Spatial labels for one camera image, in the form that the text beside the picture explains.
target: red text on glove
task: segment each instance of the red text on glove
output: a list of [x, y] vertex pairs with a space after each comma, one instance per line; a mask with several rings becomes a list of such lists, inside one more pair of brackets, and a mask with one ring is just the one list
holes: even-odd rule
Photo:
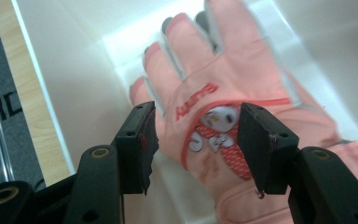
[[214, 85], [213, 83], [208, 83], [201, 90], [191, 95], [190, 98], [183, 105], [179, 105], [176, 107], [176, 121], [188, 114], [188, 112], [190, 112], [191, 107], [193, 107], [201, 98], [217, 91], [218, 88], [219, 87]]

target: wooden edge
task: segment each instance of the wooden edge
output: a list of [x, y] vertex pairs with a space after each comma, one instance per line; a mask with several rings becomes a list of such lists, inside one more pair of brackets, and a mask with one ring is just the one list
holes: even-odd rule
[[0, 36], [46, 185], [70, 175], [10, 0], [0, 0]]

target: white bin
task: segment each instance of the white bin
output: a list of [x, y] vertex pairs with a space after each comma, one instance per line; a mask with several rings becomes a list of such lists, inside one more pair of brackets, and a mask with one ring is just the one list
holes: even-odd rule
[[[202, 0], [12, 0], [72, 172], [111, 142], [131, 110], [130, 84], [165, 18], [195, 16]], [[277, 56], [358, 141], [358, 1], [248, 0]], [[213, 201], [158, 153], [147, 197], [126, 196], [128, 223], [215, 223]]]

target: pink glove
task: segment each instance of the pink glove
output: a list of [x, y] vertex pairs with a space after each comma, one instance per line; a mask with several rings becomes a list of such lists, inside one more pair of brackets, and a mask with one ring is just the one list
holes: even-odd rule
[[286, 196], [259, 200], [255, 195], [237, 146], [239, 105], [264, 106], [300, 137], [300, 148], [339, 142], [336, 125], [275, 63], [241, 1], [208, 0], [206, 13], [208, 34], [186, 14], [170, 21], [168, 52], [159, 43], [150, 46], [148, 78], [132, 85], [131, 101], [160, 104], [160, 149], [204, 184], [216, 202], [219, 222], [291, 222]]

